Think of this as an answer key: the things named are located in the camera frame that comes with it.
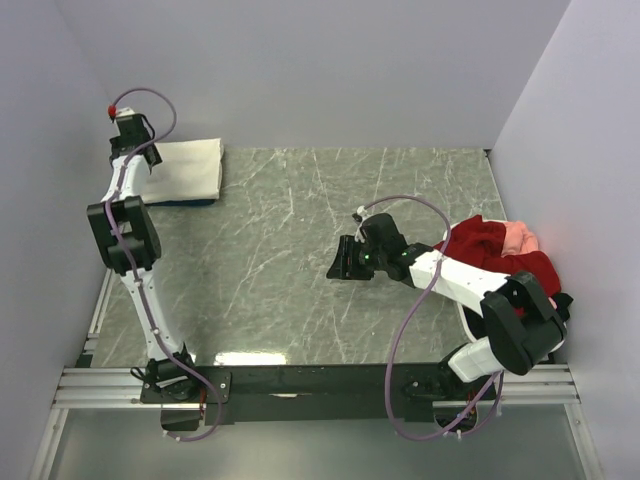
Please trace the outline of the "black t shirt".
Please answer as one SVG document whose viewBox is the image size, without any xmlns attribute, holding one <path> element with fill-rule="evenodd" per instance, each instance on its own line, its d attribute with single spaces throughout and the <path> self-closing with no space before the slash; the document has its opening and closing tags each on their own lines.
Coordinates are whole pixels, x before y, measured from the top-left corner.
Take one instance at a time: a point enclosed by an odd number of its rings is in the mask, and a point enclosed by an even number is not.
<svg viewBox="0 0 640 480">
<path fill-rule="evenodd" d="M 564 292 L 558 292 L 549 298 L 549 301 L 554 306 L 554 309 L 558 313 L 559 317 L 567 322 L 570 319 L 570 306 L 574 301 L 574 298 Z"/>
</svg>

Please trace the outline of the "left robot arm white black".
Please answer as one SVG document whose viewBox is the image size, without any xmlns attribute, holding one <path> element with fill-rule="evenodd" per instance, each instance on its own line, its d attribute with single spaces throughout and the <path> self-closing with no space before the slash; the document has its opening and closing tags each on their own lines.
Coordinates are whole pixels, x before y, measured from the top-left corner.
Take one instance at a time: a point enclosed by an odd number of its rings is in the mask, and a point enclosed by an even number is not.
<svg viewBox="0 0 640 480">
<path fill-rule="evenodd" d="M 168 321 L 156 274 L 161 243 L 142 198 L 152 169 L 161 163 L 155 130 L 132 109 L 108 107 L 118 134 L 110 139 L 112 176 L 103 198 L 86 214 L 100 257 L 129 293 L 147 348 L 145 368 L 130 373 L 143 383 L 143 397 L 186 402 L 201 393 L 200 378 L 185 340 Z"/>
</svg>

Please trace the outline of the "black base crossbar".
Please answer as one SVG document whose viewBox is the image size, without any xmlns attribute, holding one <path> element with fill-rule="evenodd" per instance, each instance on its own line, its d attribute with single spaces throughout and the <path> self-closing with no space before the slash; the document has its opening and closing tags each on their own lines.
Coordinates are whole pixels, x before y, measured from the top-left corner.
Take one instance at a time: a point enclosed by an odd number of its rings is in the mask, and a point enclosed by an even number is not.
<svg viewBox="0 0 640 480">
<path fill-rule="evenodd" d="M 437 363 L 396 364 L 389 385 L 386 370 L 245 365 L 201 367 L 192 375 L 164 360 L 129 372 L 142 384 L 141 403 L 160 407 L 162 427 L 174 433 L 245 422 L 382 419 L 387 404 L 398 420 L 443 423 L 452 416 L 437 403 L 464 404 L 480 389 Z"/>
</svg>

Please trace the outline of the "aluminium frame rail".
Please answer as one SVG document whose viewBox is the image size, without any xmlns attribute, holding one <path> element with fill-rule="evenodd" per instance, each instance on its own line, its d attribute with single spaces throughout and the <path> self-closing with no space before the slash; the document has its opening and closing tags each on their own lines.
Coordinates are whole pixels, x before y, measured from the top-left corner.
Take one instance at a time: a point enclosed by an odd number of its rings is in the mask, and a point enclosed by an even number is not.
<svg viewBox="0 0 640 480">
<path fill-rule="evenodd" d="M 101 199 L 112 204 L 142 193 L 150 176 L 150 167 L 140 154 L 121 156 L 113 161 L 113 173 L 107 193 Z M 124 368 L 68 368 L 62 373 L 46 422 L 31 479 L 50 477 L 69 413 L 75 409 L 106 409 L 139 407 L 141 384 Z"/>
</svg>

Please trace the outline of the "white laundry basket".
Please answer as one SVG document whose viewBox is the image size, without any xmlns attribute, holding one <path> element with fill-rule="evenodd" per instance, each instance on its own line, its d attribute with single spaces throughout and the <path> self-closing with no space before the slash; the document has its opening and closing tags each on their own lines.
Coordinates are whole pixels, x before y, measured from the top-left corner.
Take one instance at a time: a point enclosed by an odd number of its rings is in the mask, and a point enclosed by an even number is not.
<svg viewBox="0 0 640 480">
<path fill-rule="evenodd" d="M 469 339 L 480 339 L 486 336 L 486 329 L 483 318 L 475 311 L 463 306 L 461 303 L 456 304 L 456 308 L 460 314 L 462 328 Z M 543 364 L 555 364 L 555 354 L 560 350 L 565 341 L 562 340 L 541 360 Z"/>
</svg>

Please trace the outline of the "red t shirt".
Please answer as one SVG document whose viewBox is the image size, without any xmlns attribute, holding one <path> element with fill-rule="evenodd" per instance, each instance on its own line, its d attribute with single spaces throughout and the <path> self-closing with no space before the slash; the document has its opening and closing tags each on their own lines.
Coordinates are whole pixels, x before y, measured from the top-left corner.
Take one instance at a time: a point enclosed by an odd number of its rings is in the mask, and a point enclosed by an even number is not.
<svg viewBox="0 0 640 480">
<path fill-rule="evenodd" d="M 481 215 L 468 218 L 451 229 L 451 239 L 444 253 L 476 268 L 509 274 L 501 260 L 504 223 L 485 220 Z"/>
</svg>

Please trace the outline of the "folded blue t shirt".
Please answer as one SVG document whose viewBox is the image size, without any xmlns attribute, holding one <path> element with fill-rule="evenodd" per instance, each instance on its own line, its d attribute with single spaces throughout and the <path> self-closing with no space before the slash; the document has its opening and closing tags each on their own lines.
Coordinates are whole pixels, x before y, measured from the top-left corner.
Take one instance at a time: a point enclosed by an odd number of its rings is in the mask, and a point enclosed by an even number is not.
<svg viewBox="0 0 640 480">
<path fill-rule="evenodd" d="M 215 199 L 188 199 L 188 200 L 163 200 L 163 201 L 146 201 L 148 206 L 157 207 L 175 207 L 175 208 L 201 208 L 214 205 Z"/>
</svg>

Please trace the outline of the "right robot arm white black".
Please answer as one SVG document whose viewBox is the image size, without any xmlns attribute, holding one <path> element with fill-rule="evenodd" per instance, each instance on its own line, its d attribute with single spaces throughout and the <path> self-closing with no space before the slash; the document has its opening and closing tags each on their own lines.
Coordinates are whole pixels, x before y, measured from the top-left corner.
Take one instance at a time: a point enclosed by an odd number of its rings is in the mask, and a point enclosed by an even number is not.
<svg viewBox="0 0 640 480">
<path fill-rule="evenodd" d="M 428 393 L 460 399 L 474 381 L 507 371 L 524 376 L 557 350 L 567 335 L 572 296 L 547 295 L 527 271 L 496 273 L 471 266 L 423 243 L 408 243 L 391 215 L 360 221 L 354 235 L 339 239 L 326 274 L 331 280 L 368 281 L 378 272 L 402 284 L 437 293 L 480 322 L 465 344 L 438 364 Z"/>
</svg>

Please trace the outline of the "white t shirt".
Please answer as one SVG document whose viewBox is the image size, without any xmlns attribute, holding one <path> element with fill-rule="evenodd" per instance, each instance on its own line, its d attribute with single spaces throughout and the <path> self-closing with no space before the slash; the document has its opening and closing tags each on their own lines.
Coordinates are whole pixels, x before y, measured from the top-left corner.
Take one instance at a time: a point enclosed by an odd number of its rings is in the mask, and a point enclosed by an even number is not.
<svg viewBox="0 0 640 480">
<path fill-rule="evenodd" d="M 162 162 L 152 169 L 144 202 L 219 199 L 224 155 L 220 138 L 157 143 L 156 148 Z"/>
</svg>

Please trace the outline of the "pink t shirt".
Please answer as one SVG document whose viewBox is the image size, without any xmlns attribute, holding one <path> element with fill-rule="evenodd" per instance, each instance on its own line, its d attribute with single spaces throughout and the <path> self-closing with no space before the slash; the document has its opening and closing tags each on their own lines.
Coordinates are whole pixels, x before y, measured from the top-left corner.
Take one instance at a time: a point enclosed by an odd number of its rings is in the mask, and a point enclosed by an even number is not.
<svg viewBox="0 0 640 480">
<path fill-rule="evenodd" d="M 561 289 L 558 274 L 550 258 L 540 249 L 536 235 L 524 222 L 505 222 L 505 238 L 501 260 L 509 274 L 528 271 L 542 285 L 554 309 L 558 307 L 553 295 Z"/>
</svg>

